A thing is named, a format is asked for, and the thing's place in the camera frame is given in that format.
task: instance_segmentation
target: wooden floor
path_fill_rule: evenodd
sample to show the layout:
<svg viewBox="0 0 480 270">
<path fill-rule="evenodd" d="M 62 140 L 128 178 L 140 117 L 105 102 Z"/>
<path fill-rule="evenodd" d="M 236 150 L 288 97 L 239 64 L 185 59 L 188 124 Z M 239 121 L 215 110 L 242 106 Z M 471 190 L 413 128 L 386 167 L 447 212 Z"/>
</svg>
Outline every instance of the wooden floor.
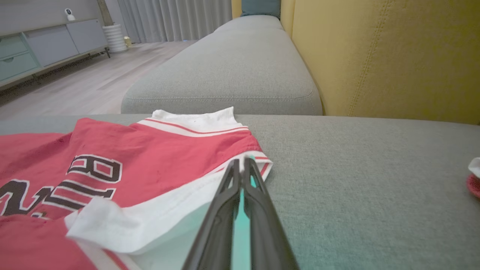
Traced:
<svg viewBox="0 0 480 270">
<path fill-rule="evenodd" d="M 123 95 L 147 72 L 195 41 L 143 43 L 77 61 L 0 92 L 0 120 L 32 115 L 120 113 Z"/>
</svg>

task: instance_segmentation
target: white cloth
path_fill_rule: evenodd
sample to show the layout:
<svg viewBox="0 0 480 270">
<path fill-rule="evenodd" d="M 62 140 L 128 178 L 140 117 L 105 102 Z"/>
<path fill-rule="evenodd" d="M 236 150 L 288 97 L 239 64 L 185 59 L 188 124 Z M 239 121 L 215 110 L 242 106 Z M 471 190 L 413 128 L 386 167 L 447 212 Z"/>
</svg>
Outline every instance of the white cloth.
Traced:
<svg viewBox="0 0 480 270">
<path fill-rule="evenodd" d="M 468 166 L 468 169 L 478 178 L 480 178 L 480 158 L 474 158 L 472 162 L 470 162 L 470 165 Z"/>
</svg>

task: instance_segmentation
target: red object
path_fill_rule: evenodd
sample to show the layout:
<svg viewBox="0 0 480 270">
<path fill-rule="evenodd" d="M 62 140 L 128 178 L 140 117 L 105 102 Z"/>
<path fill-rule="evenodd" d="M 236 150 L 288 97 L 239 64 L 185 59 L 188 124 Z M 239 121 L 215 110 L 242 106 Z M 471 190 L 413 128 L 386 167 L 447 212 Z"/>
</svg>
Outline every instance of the red object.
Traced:
<svg viewBox="0 0 480 270">
<path fill-rule="evenodd" d="M 63 217 L 94 196 L 138 205 L 218 171 L 236 155 L 262 151 L 247 127 L 180 126 L 183 134 L 195 133 L 188 136 L 141 123 L 84 118 L 69 134 L 0 136 L 2 269 L 96 269 L 65 237 Z M 126 268 L 113 257 L 118 269 Z"/>
<path fill-rule="evenodd" d="M 480 179 L 474 174 L 467 178 L 467 188 L 473 195 L 480 198 Z"/>
</svg>

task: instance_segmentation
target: white curtain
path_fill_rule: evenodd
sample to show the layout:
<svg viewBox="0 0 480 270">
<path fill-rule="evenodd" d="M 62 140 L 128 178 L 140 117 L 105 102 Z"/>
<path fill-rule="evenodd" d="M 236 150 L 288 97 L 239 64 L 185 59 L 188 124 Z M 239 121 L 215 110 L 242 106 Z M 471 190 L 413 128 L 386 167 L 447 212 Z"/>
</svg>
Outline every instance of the white curtain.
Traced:
<svg viewBox="0 0 480 270">
<path fill-rule="evenodd" d="M 201 39 L 232 19 L 231 0 L 118 0 L 132 42 Z"/>
</svg>

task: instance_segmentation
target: yellow sofa backrest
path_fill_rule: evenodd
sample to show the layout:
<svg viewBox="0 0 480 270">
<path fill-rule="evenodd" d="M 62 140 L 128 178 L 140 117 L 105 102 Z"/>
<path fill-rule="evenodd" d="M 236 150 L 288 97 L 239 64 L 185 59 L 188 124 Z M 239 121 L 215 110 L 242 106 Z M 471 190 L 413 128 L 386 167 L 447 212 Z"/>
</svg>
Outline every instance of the yellow sofa backrest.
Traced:
<svg viewBox="0 0 480 270">
<path fill-rule="evenodd" d="M 232 17 L 238 18 L 241 15 L 241 0 L 232 0 Z"/>
<path fill-rule="evenodd" d="M 480 1 L 282 0 L 281 8 L 325 115 L 479 123 Z"/>
</svg>

